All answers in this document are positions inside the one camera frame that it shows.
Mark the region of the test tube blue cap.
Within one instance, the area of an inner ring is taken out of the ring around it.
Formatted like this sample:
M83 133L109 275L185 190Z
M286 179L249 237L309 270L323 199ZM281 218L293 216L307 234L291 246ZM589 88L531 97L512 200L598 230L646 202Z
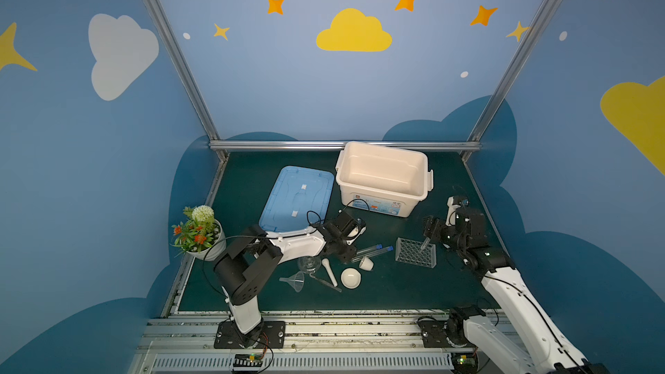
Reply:
M393 250L394 250L393 246L388 246L388 247L385 247L385 248L382 248L382 249L376 249L372 252L363 254L361 256L353 257L352 262L360 262L365 258L372 258L372 257L375 257L375 256L381 256L383 254L390 253Z
M357 251L356 256L364 256L382 248L383 248L382 244L377 244L366 249L360 249Z
M422 243L420 250L425 251L425 249L428 247L429 243L431 242L431 239L429 237L425 237L424 242Z

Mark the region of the clear test tube rack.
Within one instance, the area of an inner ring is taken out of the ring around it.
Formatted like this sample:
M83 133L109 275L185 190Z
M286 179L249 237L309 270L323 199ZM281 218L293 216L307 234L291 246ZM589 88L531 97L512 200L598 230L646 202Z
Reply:
M395 245L395 261L419 266L434 268L437 264L436 246L428 243L398 237Z

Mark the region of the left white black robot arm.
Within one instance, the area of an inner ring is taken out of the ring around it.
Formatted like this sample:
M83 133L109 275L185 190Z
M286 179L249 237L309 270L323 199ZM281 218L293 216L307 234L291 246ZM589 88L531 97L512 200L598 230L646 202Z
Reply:
M257 296L284 262L302 257L336 256L349 263L366 223L346 211L302 230L273 232L254 225L237 237L214 262L213 272L223 289L232 321L242 335L258 332L263 323Z

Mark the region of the white ceramic pestle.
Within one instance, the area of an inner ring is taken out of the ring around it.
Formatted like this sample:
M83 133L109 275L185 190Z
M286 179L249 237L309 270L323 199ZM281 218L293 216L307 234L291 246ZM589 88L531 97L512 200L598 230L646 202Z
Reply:
M321 260L321 264L322 264L323 268L325 268L325 270L327 271L328 277L330 279L330 282L332 282L332 285L334 287L338 287L338 282L336 280L335 274L334 274L334 272L332 270L332 267L330 265L329 259L323 258Z

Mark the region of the small white crucible cup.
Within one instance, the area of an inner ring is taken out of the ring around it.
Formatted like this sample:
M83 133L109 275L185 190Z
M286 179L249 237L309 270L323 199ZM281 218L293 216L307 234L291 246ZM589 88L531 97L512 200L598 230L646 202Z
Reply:
M370 257L365 256L361 258L358 267L366 272L371 272L374 269L374 262Z

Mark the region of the clear glass petri dish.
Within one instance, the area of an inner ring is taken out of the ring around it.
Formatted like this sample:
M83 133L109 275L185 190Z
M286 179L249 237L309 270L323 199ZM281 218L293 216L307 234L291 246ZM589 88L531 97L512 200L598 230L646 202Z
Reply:
M321 267L321 259L319 257L304 256L297 261L299 270L308 275L315 274Z

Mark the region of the light blue bin lid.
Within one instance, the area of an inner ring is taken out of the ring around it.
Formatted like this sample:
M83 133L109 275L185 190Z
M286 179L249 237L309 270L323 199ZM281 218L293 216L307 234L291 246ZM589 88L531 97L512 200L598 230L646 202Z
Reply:
M266 231L289 232L326 217L334 175L299 166L285 166L275 181L259 220Z

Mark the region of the glass stirring rod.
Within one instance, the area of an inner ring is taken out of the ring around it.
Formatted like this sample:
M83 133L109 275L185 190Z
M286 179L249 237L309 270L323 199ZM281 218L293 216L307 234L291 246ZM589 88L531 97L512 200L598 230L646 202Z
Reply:
M336 292L338 292L338 293L341 293L341 292L342 292L341 288L334 286L334 284L332 284L331 282L327 282L327 281L325 281L325 280L323 280L323 279L320 279L320 278L316 277L315 275L309 275L309 277L310 277L311 279L317 281L318 283L322 284L323 286L325 286L325 287L329 287L330 289L332 289L332 290L334 290L334 291L336 291Z

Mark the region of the clear plastic funnel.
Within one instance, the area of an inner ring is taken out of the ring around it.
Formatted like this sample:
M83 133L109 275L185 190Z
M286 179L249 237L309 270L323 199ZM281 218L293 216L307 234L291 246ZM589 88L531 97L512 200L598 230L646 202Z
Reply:
M300 293L305 285L305 273L302 271L297 272L296 274L289 277L280 277L280 282L287 283L294 292Z

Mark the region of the white plastic storage bin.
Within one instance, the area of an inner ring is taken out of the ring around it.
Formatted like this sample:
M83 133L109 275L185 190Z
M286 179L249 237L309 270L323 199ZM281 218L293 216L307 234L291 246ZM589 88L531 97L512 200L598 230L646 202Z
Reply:
M410 216L434 189L422 152L349 142L340 152L336 182L344 206L389 216Z

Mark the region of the right controller circuit board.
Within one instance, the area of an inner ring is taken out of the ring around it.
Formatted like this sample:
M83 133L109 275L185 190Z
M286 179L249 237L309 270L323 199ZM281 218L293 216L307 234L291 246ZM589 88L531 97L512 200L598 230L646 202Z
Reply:
M473 354L452 354L452 372L455 374L476 374L478 372L478 358Z

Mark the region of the potted flower plant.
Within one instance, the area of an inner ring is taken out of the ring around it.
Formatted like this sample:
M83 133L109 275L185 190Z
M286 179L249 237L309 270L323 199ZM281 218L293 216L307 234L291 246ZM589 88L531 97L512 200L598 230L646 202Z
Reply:
M226 248L225 234L207 205L185 207L185 223L173 225L173 246L202 261L215 261Z

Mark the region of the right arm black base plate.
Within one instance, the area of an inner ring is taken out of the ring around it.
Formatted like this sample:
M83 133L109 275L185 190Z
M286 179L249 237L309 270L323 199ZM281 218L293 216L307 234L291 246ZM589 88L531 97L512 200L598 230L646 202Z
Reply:
M425 348L464 348L474 346L464 334L463 322L467 318L460 315L450 315L448 320L436 320L434 317L424 316L417 319Z

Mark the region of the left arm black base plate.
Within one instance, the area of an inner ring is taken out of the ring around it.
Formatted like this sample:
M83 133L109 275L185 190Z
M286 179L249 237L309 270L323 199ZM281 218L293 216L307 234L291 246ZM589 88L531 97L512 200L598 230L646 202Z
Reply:
M225 320L218 325L213 347L215 349L239 349L266 347L282 349L286 337L284 321L262 321L248 333L242 333L235 321Z

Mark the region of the aluminium rail base frame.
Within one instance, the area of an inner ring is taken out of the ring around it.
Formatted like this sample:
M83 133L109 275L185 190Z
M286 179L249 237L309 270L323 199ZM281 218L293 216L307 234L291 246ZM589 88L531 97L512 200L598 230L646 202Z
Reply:
M285 329L277 346L257 349L260 363L249 363L246 349L214 346L226 313L176 313L148 321L129 372L451 373L457 354L479 358L481 373L502 372L481 349L425 346L417 324L447 315L440 309L268 312L265 322Z

